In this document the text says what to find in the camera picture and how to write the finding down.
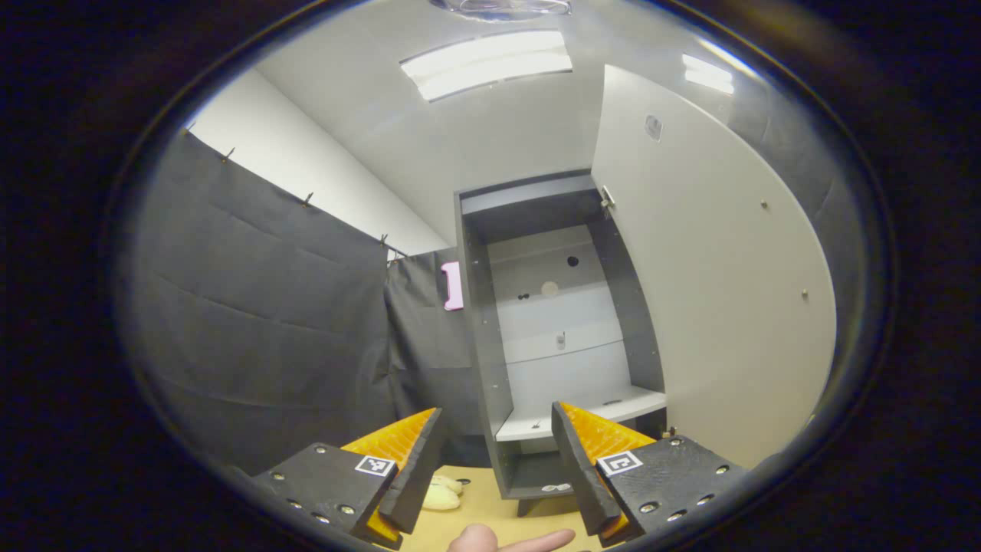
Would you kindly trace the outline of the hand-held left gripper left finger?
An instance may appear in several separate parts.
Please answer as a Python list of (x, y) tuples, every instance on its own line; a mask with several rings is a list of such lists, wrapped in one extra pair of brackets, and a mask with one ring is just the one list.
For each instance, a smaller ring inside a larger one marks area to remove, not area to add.
[(309, 444), (253, 485), (318, 527), (397, 550), (416, 527), (444, 443), (444, 409), (430, 408), (343, 446)]

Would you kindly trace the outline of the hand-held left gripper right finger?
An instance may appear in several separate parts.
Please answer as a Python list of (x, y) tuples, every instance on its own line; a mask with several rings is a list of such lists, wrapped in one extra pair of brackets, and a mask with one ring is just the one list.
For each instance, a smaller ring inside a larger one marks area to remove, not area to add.
[(746, 468), (683, 435), (652, 438), (567, 402), (551, 429), (586, 532), (603, 547), (668, 537), (706, 518)]

